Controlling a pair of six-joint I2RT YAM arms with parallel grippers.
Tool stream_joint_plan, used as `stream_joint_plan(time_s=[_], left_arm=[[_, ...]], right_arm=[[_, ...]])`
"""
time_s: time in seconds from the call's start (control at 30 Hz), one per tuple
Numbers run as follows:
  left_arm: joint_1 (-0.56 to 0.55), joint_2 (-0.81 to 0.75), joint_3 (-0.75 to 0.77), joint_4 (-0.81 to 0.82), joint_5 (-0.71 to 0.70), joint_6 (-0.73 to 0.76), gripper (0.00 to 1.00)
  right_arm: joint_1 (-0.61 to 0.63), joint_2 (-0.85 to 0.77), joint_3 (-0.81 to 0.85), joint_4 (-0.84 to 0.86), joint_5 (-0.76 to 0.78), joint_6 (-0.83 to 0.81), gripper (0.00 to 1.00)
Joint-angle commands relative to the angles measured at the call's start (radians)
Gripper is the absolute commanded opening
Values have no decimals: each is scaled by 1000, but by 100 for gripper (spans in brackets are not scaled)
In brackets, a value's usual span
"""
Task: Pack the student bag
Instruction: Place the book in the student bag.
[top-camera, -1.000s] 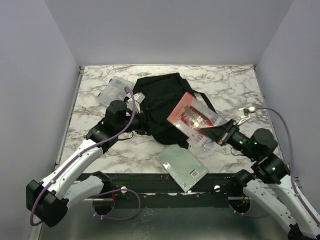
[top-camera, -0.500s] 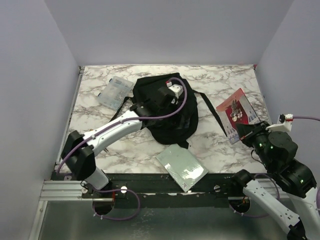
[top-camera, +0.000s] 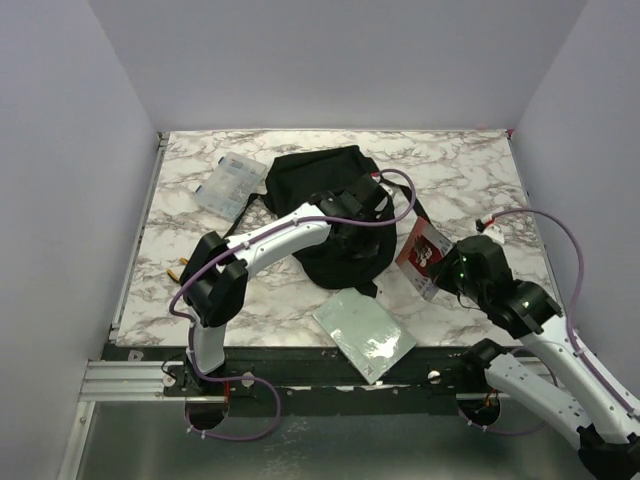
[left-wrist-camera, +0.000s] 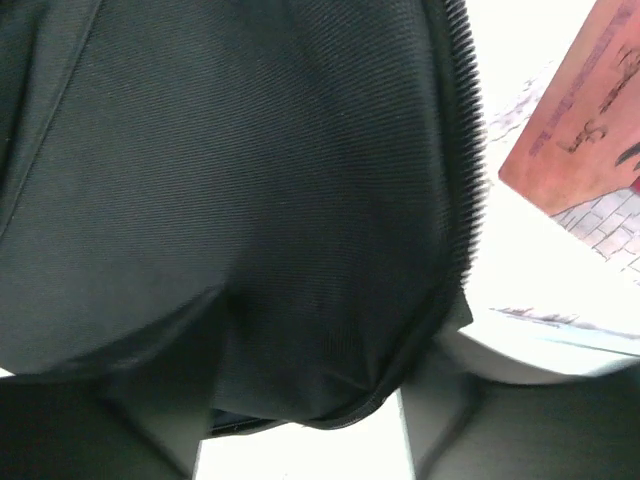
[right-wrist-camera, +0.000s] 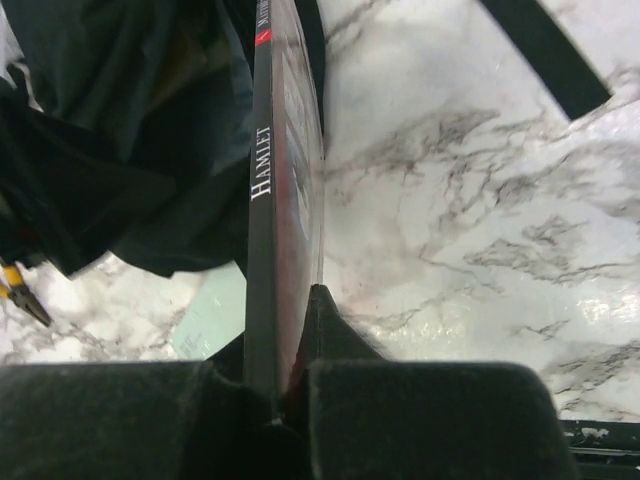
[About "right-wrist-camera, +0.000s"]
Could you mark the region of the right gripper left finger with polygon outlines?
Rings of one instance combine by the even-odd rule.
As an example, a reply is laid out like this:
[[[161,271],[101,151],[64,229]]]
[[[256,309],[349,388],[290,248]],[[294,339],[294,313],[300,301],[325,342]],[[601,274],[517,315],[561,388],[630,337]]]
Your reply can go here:
[[[204,361],[1,370],[5,479],[296,479],[300,446],[242,382],[244,349]]]

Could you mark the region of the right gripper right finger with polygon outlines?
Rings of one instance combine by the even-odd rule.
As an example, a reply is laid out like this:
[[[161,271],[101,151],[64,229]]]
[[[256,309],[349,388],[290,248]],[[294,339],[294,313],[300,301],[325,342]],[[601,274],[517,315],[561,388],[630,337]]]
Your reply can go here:
[[[315,479],[574,479],[550,394],[504,362],[384,359],[340,316],[323,285],[307,321]]]

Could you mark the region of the thin booklet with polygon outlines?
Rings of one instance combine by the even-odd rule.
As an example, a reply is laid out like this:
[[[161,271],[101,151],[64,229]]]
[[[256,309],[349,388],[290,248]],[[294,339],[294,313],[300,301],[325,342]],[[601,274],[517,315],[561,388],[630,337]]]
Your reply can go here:
[[[322,275],[324,148],[302,2],[257,5],[244,378],[272,402],[297,382],[310,289]]]

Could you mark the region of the black student backpack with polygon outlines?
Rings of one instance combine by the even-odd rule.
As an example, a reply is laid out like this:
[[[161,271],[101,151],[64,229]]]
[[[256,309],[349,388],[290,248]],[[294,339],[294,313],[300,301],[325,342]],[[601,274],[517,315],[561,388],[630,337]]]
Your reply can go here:
[[[2,3],[1,262],[247,272],[259,2]]]

